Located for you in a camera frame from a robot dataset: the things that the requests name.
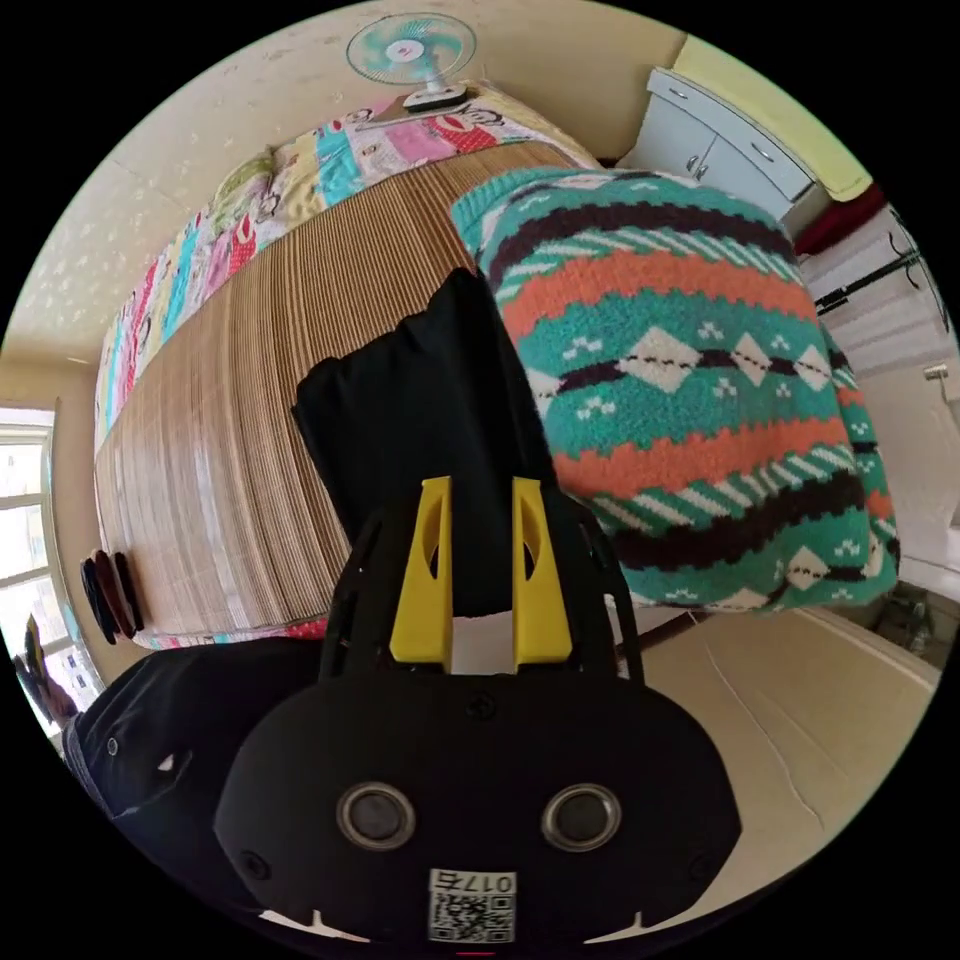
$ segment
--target bed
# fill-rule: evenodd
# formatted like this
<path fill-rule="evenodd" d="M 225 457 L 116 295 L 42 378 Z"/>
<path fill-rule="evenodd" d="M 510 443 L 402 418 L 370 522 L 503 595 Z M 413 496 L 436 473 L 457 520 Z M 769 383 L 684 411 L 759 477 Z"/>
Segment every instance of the bed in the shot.
<path fill-rule="evenodd" d="M 150 647 L 320 629 L 348 543 L 289 415 L 297 382 L 470 266 L 449 218 L 492 176 L 596 168 L 485 83 L 439 116 L 396 101 L 252 158 L 150 266 L 104 339 L 95 487 Z"/>

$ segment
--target screw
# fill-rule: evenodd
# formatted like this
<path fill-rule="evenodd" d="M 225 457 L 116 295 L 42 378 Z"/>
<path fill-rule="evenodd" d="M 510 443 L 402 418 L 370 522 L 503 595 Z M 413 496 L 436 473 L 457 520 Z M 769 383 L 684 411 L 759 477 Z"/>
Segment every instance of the screw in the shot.
<path fill-rule="evenodd" d="M 691 880 L 706 880 L 713 869 L 713 863 L 710 859 L 710 855 L 706 853 L 700 854 L 699 857 L 694 858 L 693 862 L 690 864 L 690 879 Z"/>
<path fill-rule="evenodd" d="M 478 693 L 467 704 L 467 716 L 471 720 L 490 720 L 497 712 L 497 703 L 488 693 Z"/>
<path fill-rule="evenodd" d="M 242 850 L 240 852 L 240 863 L 254 880 L 266 881 L 270 879 L 270 864 L 252 850 Z"/>

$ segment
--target cabinet handle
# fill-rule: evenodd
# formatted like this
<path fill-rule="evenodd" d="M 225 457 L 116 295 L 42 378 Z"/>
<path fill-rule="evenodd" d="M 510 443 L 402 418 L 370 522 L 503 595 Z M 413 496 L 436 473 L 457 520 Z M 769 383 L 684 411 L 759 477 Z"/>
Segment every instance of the cabinet handle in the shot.
<path fill-rule="evenodd" d="M 770 163 L 773 163 L 773 157 L 771 157 L 769 153 L 761 150 L 755 143 L 751 143 L 750 146 L 753 147 L 753 149 L 756 150 L 764 160 L 769 160 Z"/>

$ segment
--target orange stripe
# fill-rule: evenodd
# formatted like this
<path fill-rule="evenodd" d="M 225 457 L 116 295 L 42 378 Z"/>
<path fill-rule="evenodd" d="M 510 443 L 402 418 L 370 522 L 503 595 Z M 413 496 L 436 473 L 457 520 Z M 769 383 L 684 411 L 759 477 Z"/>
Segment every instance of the orange stripe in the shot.
<path fill-rule="evenodd" d="M 763 274 L 753 267 L 713 263 L 698 254 L 635 253 L 617 250 L 605 257 L 568 260 L 549 276 L 531 277 L 517 296 L 500 311 L 510 336 L 517 340 L 533 331 L 539 320 L 555 320 L 575 302 L 596 306 L 610 293 L 625 297 L 644 290 L 665 295 L 676 290 L 703 293 L 711 300 L 794 314 L 816 323 L 817 309 L 805 287 Z"/>
<path fill-rule="evenodd" d="M 609 456 L 584 450 L 574 459 L 561 453 L 553 463 L 560 485 L 569 493 L 610 493 L 629 499 L 652 487 L 674 492 L 695 480 L 719 483 L 732 473 L 748 473 L 787 454 L 805 454 L 817 444 L 846 441 L 847 431 L 839 417 L 778 420 L 736 433 L 724 427 L 714 437 L 695 433 L 683 443 L 660 437 L 649 450 L 624 443 Z"/>
<path fill-rule="evenodd" d="M 873 493 L 867 497 L 867 513 L 869 513 L 871 517 L 879 517 L 881 520 L 892 517 L 893 498 L 888 493 L 880 493 L 879 490 L 874 490 Z"/>
<path fill-rule="evenodd" d="M 837 400 L 842 407 L 866 406 L 863 394 L 859 390 L 851 390 L 850 387 L 840 387 L 837 390 Z"/>

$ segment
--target fan base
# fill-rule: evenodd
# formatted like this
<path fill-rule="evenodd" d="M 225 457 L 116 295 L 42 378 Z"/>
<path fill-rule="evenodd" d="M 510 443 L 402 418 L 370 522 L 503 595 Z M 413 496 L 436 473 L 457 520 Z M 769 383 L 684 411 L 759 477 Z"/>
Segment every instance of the fan base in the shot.
<path fill-rule="evenodd" d="M 440 90 L 416 90 L 403 101 L 411 113 L 420 110 L 436 110 L 438 107 L 455 107 L 467 99 L 467 88 L 462 83 L 451 83 Z"/>

